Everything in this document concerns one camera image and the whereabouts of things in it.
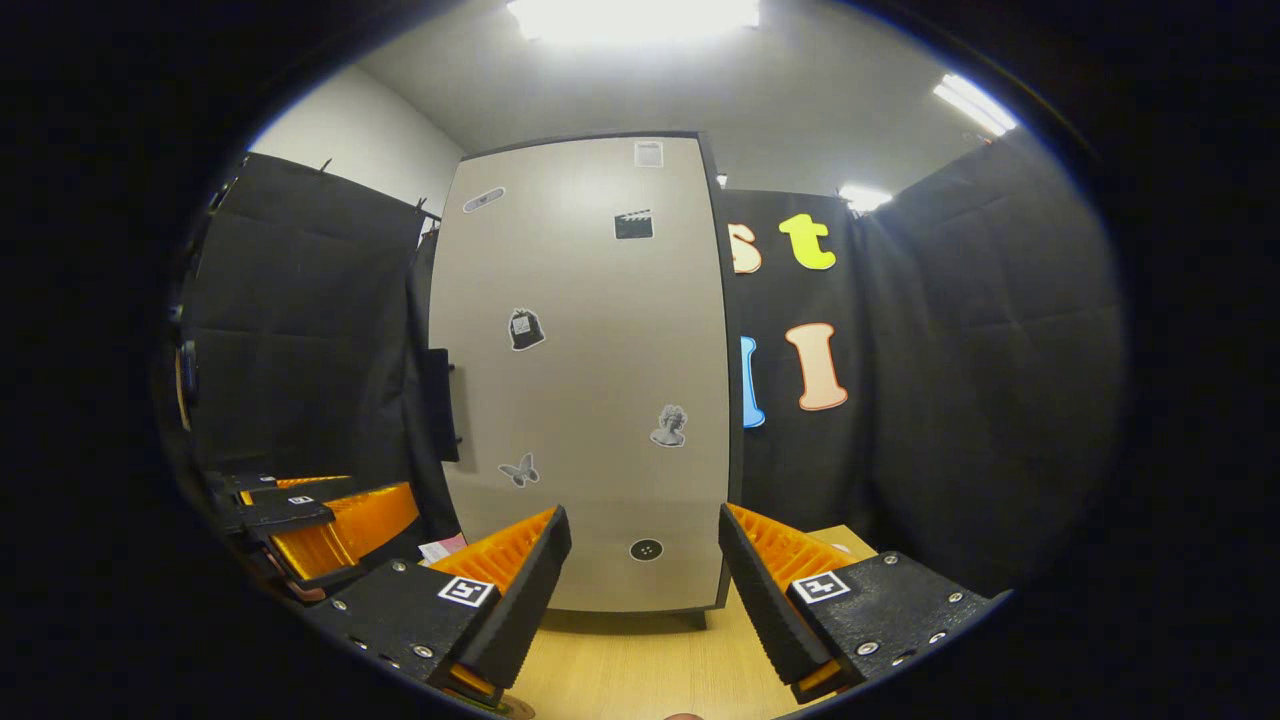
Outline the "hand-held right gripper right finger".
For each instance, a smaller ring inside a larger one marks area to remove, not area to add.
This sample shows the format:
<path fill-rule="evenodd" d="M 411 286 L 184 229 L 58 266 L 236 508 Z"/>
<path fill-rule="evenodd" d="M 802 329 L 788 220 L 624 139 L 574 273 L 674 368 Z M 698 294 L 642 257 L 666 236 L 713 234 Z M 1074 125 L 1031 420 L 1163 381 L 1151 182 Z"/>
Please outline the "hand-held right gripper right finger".
<path fill-rule="evenodd" d="M 800 705 L 919 664 L 1011 594 L 983 596 L 899 551 L 856 559 L 733 503 L 719 509 L 718 541 L 754 632 Z"/>

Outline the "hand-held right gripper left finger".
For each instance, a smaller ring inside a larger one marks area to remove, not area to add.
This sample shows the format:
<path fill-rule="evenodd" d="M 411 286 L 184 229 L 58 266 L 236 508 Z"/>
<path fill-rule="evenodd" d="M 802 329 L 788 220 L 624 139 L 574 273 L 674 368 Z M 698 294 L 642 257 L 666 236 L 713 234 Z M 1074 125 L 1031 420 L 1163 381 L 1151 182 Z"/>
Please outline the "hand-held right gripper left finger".
<path fill-rule="evenodd" d="M 529 656 L 571 550 L 567 510 L 556 505 L 436 562 L 384 562 L 302 616 L 401 680 L 498 706 Z"/>

